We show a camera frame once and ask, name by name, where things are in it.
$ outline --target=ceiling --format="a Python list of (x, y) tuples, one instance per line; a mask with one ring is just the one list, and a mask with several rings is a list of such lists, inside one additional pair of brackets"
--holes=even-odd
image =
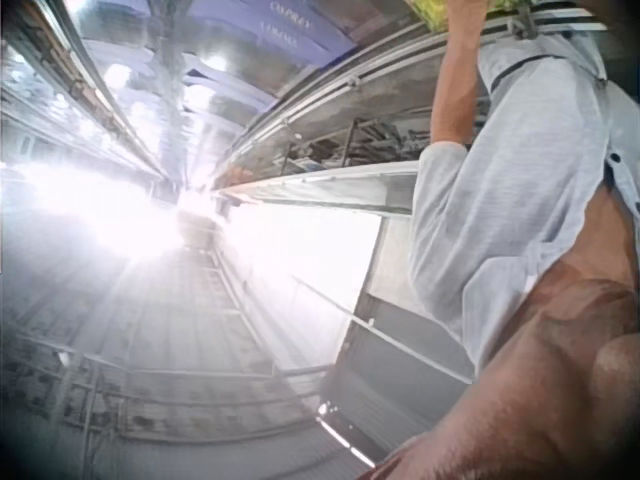
[(415, 21), (394, 0), (65, 4), (137, 135), (174, 183), (190, 187), (292, 89)]

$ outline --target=bare skin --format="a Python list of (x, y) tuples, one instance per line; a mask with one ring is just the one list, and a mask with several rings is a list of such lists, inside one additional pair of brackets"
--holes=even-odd
[[(448, 1), (434, 142), (471, 138), (487, 6)], [(478, 381), (433, 431), (363, 479), (604, 474), (640, 428), (637, 259), (632, 222), (613, 193), (602, 186), (586, 216), (593, 220), (516, 313)]]

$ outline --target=shirt sleeve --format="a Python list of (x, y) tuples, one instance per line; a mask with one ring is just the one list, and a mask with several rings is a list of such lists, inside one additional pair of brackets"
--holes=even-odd
[(430, 245), (466, 156), (467, 149), (454, 142), (434, 143), (420, 155), (413, 194), (409, 274), (418, 300), (429, 314), (432, 314), (430, 292), (436, 293), (431, 288), (435, 275)]

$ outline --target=hand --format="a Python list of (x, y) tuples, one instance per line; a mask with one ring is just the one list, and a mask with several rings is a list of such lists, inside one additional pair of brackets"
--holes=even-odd
[(480, 38), (489, 9), (489, 0), (447, 0), (449, 33), (474, 43)]

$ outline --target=forearm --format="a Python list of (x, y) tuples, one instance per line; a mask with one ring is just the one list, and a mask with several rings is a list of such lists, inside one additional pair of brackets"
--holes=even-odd
[(451, 15), (447, 50), (440, 67), (431, 116), (431, 141), (466, 144), (473, 135), (478, 83), (478, 49), (486, 2)]

